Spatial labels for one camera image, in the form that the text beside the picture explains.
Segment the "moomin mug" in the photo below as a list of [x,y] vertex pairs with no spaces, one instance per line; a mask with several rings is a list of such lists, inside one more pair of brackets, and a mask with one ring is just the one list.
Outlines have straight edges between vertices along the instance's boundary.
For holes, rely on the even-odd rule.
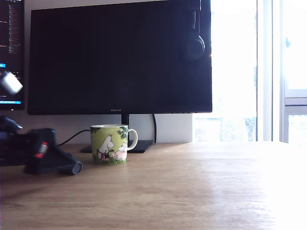
[[[128,133],[134,141],[128,147]],[[121,164],[127,159],[127,151],[135,148],[138,134],[126,125],[91,126],[92,155],[95,164]]]

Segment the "mug handle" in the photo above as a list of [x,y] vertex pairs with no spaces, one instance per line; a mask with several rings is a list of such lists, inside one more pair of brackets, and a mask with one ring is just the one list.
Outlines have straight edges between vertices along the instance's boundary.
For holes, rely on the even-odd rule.
[[136,144],[138,143],[138,134],[137,134],[137,132],[134,129],[128,129],[128,132],[132,132],[133,133],[133,137],[134,137],[132,145],[127,148],[127,151],[130,151],[130,150],[134,149]]

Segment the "cable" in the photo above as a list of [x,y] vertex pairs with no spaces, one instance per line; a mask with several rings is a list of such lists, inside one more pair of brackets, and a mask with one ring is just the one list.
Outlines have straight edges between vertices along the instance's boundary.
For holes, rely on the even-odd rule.
[[153,124],[154,124],[154,142],[157,143],[157,121],[155,120],[155,115],[153,114]]
[[67,142],[69,142],[71,139],[75,138],[76,136],[78,136],[79,134],[81,133],[84,133],[84,132],[91,132],[89,129],[85,129],[85,130],[82,130],[80,131],[79,133],[76,133],[75,135],[73,135],[71,138],[69,138],[67,141],[63,142],[62,144],[59,144],[59,146],[62,146],[64,144],[66,144]]

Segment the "window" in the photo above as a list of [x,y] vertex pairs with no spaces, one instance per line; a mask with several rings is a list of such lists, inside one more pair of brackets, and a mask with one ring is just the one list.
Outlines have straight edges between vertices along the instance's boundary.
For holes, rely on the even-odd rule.
[[283,141],[307,147],[307,2],[281,0],[284,77]]
[[193,115],[193,141],[256,141],[257,1],[212,0],[213,112]]
[[283,1],[283,73],[285,97],[307,97],[307,2]]

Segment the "computer monitor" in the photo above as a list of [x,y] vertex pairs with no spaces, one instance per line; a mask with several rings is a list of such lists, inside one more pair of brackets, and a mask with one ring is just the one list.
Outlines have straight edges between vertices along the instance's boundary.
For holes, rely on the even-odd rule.
[[[24,84],[24,0],[0,0],[0,73]],[[24,90],[15,95],[0,84],[0,110],[24,109]]]
[[28,114],[122,114],[127,124],[129,114],[211,112],[210,6],[168,0],[32,11]]

